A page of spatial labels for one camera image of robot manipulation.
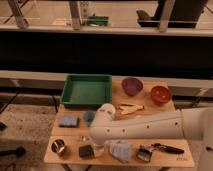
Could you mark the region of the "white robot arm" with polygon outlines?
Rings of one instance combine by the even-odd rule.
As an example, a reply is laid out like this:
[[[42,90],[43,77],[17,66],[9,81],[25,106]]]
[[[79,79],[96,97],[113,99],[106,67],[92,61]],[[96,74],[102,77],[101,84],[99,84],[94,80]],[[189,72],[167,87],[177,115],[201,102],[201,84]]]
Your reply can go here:
[[[115,120],[115,107],[102,105],[90,126],[97,146],[113,139],[202,140],[197,171],[213,171],[213,107],[178,109],[124,120]]]

